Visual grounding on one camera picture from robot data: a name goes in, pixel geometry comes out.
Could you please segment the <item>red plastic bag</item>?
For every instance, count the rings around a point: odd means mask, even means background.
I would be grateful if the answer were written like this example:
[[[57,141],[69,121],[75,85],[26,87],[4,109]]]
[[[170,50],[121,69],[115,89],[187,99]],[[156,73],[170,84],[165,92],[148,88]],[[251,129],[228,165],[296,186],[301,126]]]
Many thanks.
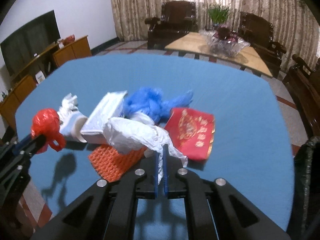
[[[66,146],[66,140],[60,133],[60,118],[56,110],[52,108],[42,109],[33,117],[31,137],[34,139],[38,135],[44,135],[46,143],[37,151],[37,154],[46,152],[48,146],[56,152],[61,151]]]

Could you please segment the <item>white tissue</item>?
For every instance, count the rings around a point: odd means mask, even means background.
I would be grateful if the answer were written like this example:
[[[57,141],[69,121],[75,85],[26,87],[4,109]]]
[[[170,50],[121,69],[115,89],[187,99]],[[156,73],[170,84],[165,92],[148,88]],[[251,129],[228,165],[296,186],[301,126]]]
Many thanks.
[[[183,167],[188,164],[188,158],[175,148],[169,133],[158,126],[112,117],[105,124],[103,134],[107,143],[121,154],[143,147],[162,153],[167,145],[170,156],[180,159]]]

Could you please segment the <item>orange foam net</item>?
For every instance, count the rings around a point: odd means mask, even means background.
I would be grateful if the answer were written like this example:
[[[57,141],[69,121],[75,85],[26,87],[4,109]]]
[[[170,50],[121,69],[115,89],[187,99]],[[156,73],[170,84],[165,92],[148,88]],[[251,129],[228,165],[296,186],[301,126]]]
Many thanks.
[[[112,183],[118,181],[130,168],[144,157],[147,148],[132,150],[128,154],[120,154],[110,145],[98,146],[88,159],[95,171],[104,180]]]

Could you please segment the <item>blue plastic bag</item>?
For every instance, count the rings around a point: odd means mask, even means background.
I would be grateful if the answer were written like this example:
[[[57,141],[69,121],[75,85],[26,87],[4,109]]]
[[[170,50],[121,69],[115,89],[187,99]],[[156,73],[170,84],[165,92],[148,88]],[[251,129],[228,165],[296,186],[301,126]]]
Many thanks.
[[[124,99],[123,112],[127,118],[143,113],[154,123],[168,120],[172,108],[189,107],[193,100],[193,91],[189,90],[170,100],[163,100],[163,91],[159,88],[141,87]]]

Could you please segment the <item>white tissue pack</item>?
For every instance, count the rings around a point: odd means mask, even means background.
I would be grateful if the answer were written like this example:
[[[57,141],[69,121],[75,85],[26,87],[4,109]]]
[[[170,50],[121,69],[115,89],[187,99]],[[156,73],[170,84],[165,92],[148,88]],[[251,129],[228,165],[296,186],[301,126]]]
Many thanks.
[[[123,117],[124,98],[127,90],[108,92],[96,105],[93,112],[80,130],[80,134],[89,144],[107,144],[103,134],[104,127],[112,117]]]

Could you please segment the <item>white box in cabinet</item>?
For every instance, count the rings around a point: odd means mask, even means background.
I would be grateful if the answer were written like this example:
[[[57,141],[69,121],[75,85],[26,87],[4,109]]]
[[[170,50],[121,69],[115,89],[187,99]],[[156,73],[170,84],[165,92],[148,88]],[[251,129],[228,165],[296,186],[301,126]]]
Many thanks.
[[[39,71],[35,74],[35,79],[37,83],[40,84],[46,79],[46,77],[42,71]]]

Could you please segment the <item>blue table cloth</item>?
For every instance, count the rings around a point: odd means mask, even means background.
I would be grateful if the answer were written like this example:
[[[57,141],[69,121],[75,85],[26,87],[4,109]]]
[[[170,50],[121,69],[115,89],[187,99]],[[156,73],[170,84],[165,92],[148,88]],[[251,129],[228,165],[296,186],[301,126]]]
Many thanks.
[[[39,84],[16,112],[21,140],[41,109],[58,110],[69,93],[89,116],[107,92],[160,88],[165,100],[189,90],[191,108],[215,116],[212,152],[188,164],[201,178],[225,178],[286,231],[292,209],[294,168],[289,134],[269,83],[228,66],[178,56],[107,54],[66,62]],[[89,162],[94,145],[70,142],[31,159],[31,179],[53,216],[99,179]],[[184,201],[139,200],[134,239],[188,239]]]

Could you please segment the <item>black flat television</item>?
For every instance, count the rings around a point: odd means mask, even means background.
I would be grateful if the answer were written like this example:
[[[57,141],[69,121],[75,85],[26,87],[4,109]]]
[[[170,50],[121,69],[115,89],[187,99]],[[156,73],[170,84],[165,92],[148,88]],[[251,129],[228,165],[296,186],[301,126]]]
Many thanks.
[[[53,10],[26,23],[3,42],[1,51],[9,75],[17,74],[49,45],[60,39]]]

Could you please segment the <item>wooden tv cabinet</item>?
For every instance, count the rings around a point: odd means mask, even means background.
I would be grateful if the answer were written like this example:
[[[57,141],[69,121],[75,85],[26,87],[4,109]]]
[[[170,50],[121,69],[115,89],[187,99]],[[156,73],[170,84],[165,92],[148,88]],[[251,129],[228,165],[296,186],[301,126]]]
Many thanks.
[[[1,117],[13,130],[16,130],[15,114],[21,103],[36,88],[36,74],[42,72],[45,77],[64,63],[74,59],[92,56],[88,36],[75,39],[67,45],[56,42],[32,59],[12,78],[12,88],[1,102]]]

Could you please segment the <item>red object on cabinet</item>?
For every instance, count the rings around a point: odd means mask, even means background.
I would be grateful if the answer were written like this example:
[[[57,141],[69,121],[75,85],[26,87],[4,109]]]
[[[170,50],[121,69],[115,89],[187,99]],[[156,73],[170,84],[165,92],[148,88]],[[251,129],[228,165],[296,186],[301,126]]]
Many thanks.
[[[69,45],[75,41],[75,35],[70,35],[62,40],[64,46]]]

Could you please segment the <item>glass fruit bowl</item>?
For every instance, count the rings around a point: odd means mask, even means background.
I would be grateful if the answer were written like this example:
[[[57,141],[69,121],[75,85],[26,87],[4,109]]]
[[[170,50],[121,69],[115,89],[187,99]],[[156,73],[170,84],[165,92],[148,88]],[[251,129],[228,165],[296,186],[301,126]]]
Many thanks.
[[[199,34],[206,41],[209,51],[217,55],[236,57],[240,51],[251,45],[249,42],[238,37],[234,33],[232,33],[226,40],[219,39],[216,30],[200,30]]]

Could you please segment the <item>red fruit in bowl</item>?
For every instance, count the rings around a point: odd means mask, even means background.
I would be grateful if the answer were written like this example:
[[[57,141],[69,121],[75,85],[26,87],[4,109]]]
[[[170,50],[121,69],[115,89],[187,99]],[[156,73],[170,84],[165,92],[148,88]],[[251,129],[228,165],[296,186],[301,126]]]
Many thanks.
[[[238,35],[231,30],[227,25],[220,24],[217,26],[217,36],[220,40],[238,42]]]

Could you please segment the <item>green potted plant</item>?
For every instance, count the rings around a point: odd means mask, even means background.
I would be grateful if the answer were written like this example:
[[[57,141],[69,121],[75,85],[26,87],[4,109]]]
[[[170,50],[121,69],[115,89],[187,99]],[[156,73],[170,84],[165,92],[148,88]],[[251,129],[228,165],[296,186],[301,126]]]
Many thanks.
[[[213,29],[215,30],[219,25],[225,24],[230,15],[230,8],[226,5],[212,4],[208,8],[208,15],[212,21]]]

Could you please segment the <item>dark wooden sofa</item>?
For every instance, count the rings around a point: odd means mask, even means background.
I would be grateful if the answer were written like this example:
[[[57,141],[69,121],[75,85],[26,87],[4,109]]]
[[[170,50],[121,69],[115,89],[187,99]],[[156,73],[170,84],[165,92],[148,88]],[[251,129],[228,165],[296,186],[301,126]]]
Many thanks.
[[[283,79],[301,116],[308,138],[319,136],[319,61],[311,69],[297,54]]]

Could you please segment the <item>beige patterned curtain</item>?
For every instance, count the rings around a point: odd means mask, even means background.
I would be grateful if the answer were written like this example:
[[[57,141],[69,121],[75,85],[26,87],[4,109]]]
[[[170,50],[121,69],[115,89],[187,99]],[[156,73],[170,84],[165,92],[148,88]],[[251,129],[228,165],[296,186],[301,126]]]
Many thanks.
[[[124,41],[146,39],[145,19],[159,17],[162,3],[169,1],[195,2],[201,29],[211,23],[208,9],[218,4],[229,8],[227,22],[234,29],[239,26],[241,12],[266,19],[273,25],[274,39],[287,49],[282,71],[288,70],[293,54],[311,66],[319,58],[319,23],[304,0],[111,0],[116,35]]]

